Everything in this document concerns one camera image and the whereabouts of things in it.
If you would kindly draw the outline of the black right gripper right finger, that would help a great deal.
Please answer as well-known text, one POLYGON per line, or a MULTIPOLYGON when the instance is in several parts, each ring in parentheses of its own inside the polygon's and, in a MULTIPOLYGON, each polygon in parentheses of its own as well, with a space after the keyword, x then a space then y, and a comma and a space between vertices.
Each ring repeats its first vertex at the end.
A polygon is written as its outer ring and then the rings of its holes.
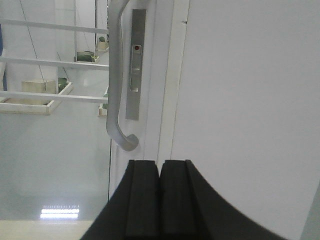
POLYGON ((191 160, 166 160, 160 174, 162 240, 281 240, 225 200, 191 160))

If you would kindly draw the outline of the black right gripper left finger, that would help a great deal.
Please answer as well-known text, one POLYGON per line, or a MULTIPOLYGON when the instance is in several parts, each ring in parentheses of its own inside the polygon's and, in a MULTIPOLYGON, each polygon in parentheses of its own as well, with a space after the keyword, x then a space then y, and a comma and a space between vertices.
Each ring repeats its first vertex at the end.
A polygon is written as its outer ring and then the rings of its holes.
POLYGON ((128 162, 117 189, 82 239, 159 239, 159 172, 154 161, 128 162))

